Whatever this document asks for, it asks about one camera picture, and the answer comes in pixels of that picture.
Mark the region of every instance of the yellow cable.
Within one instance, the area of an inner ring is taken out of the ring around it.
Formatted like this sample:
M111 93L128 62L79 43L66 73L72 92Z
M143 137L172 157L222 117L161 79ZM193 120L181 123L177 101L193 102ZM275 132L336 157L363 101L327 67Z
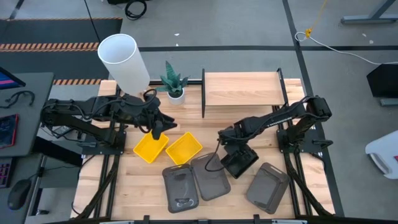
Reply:
M328 0L325 0L325 1L323 2L323 5L322 5L322 7L321 7L321 10L320 10L319 13L318 13L318 18L317 18L316 21L313 23L313 25L312 25L309 29L306 29L306 30L305 30L305 37L306 37L306 38L310 38L311 33L312 33L312 30L313 30L313 28L318 24L318 21L319 21L319 19L321 18L321 15L322 15L322 13L323 13L323 10L324 10L324 8L325 8L327 2L328 2Z

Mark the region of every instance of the white pot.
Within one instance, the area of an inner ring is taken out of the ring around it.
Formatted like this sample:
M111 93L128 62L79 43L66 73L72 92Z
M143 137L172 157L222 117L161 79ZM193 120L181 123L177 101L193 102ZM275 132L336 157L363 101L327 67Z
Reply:
M185 101L185 90L182 88L182 95L178 98L172 98L169 93L167 93L167 96L169 97L169 102L173 105L181 105Z

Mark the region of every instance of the computer mouse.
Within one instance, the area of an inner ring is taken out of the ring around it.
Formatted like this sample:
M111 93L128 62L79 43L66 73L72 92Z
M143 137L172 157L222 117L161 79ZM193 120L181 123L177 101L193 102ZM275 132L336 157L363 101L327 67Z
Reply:
M29 193L30 185L32 183L29 179L18 181L11 189L8 195L8 207L11 210L20 209L26 201L27 194Z

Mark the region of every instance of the white cable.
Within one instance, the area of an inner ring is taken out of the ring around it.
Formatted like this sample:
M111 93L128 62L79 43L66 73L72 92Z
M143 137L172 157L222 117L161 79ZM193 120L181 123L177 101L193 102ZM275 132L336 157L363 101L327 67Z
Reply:
M303 34L303 35L304 35L304 39L300 40L299 37L298 37L299 34ZM294 38L295 38L297 41L299 41L299 42L303 42L304 40L307 40L307 38L305 37L305 33L304 33L304 32L297 32L297 33L294 35ZM321 42L315 40L315 39L312 38L312 37L310 37L310 39L313 40L315 43L317 43L317 44L319 44L319 45L322 45L322 46L324 46L324 47L329 48L329 49L332 50L332 51L335 51L335 52L341 53L341 54L346 54L346 55L355 56L355 57L360 58L360 59L364 60L365 62L369 62L369 63L371 63L371 64L373 64L373 65L395 64L395 63L398 63L398 62L386 62L386 63L371 62L370 60L368 60L368 59L366 59L366 58L362 58L362 57L359 56L359 55L356 55L356 54L353 54L353 53L349 53L349 52L342 52L342 51L336 50L336 49L334 49L334 48L332 48L332 47L327 46L326 44L323 44L323 43L321 43Z

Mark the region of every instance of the yellow container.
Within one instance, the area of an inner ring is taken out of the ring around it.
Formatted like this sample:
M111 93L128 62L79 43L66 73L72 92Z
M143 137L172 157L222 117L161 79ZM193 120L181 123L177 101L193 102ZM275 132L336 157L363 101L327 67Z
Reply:
M190 132L185 133L166 149L166 153L176 165L181 165L190 160L203 146Z
M152 133L148 133L139 141L133 151L147 163L152 163L168 142L169 138L163 133L160 135L159 140L155 140L152 137Z

